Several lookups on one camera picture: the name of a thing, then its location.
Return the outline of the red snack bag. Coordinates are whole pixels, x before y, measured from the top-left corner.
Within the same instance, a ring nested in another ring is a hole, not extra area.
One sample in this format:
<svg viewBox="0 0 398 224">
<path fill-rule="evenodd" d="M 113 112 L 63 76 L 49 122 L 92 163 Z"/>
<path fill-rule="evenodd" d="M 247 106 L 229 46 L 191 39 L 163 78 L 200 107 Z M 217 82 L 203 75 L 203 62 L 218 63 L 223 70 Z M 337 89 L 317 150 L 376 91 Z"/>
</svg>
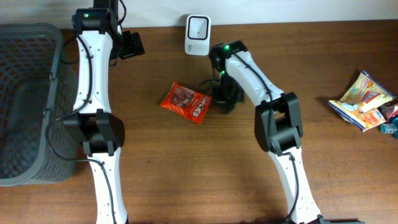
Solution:
<svg viewBox="0 0 398 224">
<path fill-rule="evenodd" d="M 176 112 L 196 124 L 202 124 L 212 97 L 186 88 L 173 82 L 160 106 Z"/>
</svg>

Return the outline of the yellow wet wipes pack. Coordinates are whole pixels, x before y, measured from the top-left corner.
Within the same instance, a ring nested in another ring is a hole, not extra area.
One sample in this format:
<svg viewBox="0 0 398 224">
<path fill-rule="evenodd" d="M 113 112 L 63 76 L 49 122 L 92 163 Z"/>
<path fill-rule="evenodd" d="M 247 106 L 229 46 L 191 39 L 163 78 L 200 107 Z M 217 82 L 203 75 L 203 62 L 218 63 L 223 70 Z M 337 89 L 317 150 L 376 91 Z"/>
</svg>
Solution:
<svg viewBox="0 0 398 224">
<path fill-rule="evenodd" d="M 393 101 L 396 96 L 363 70 L 357 80 L 339 100 L 330 100 L 328 104 L 345 121 L 363 131 L 365 124 L 362 114 Z"/>
</svg>

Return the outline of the orange tissue pack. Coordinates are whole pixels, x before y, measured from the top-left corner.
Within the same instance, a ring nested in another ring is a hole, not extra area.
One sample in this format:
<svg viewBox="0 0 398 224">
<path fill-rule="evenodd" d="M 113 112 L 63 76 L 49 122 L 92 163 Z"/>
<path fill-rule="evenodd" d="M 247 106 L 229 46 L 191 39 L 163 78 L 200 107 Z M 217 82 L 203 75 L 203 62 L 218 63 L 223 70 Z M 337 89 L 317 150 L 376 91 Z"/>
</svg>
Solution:
<svg viewBox="0 0 398 224">
<path fill-rule="evenodd" d="M 362 117 L 365 124 L 363 132 L 378 127 L 386 122 L 385 117 L 383 117 L 382 113 L 377 108 L 373 108 L 363 113 Z"/>
</svg>

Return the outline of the black red snack packet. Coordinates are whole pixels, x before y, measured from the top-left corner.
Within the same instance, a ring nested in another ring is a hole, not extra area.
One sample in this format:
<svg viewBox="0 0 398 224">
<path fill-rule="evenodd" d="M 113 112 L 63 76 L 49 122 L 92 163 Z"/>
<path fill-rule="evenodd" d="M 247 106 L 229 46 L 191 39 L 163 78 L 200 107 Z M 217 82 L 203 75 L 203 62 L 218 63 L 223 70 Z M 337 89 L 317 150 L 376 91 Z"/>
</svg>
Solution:
<svg viewBox="0 0 398 224">
<path fill-rule="evenodd" d="M 393 105 L 381 106 L 381 112 L 387 122 L 391 122 L 397 117 L 397 103 Z"/>
</svg>

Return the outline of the teal mouthwash bottle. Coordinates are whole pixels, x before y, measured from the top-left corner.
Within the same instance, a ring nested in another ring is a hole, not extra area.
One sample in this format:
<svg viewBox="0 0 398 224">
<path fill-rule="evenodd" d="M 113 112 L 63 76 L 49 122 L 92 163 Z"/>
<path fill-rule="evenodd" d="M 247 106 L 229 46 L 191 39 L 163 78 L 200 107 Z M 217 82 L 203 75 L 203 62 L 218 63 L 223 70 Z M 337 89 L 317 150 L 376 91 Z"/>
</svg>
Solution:
<svg viewBox="0 0 398 224">
<path fill-rule="evenodd" d="M 395 118 L 389 121 L 388 123 L 382 124 L 380 128 L 381 133 L 390 134 L 395 139 L 398 139 L 397 123 L 398 123 L 398 118 Z"/>
</svg>

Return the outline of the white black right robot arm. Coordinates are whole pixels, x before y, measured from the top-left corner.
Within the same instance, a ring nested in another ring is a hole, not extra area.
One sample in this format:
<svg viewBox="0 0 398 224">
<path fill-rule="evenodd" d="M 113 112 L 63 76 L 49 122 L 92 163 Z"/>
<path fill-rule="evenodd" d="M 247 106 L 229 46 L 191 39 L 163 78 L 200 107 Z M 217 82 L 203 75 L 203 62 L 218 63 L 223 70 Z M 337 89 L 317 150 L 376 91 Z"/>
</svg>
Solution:
<svg viewBox="0 0 398 224">
<path fill-rule="evenodd" d="M 278 171 L 287 199 L 286 223 L 323 223 L 313 199 L 302 160 L 303 127 L 300 104 L 293 92 L 284 93 L 261 71 L 248 48 L 236 40 L 212 46 L 212 70 L 219 72 L 213 87 L 215 104 L 229 113 L 248 96 L 255 107 L 254 134 Z"/>
</svg>

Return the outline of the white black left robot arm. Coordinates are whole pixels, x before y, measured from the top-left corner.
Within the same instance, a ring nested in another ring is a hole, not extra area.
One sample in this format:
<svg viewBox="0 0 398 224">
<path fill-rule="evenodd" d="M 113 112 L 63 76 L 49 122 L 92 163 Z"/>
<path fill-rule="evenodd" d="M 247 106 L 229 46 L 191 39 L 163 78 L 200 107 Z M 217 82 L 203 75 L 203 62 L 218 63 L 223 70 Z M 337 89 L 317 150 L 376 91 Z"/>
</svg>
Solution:
<svg viewBox="0 0 398 224">
<path fill-rule="evenodd" d="M 79 50 L 78 91 L 73 112 L 63 125 L 83 148 L 82 161 L 91 167 L 97 223 L 128 222 L 119 173 L 125 127 L 111 111 L 109 68 L 145 51 L 138 33 L 122 30 L 126 15 L 119 9 L 125 7 L 122 1 L 95 1 L 72 17 Z"/>
</svg>

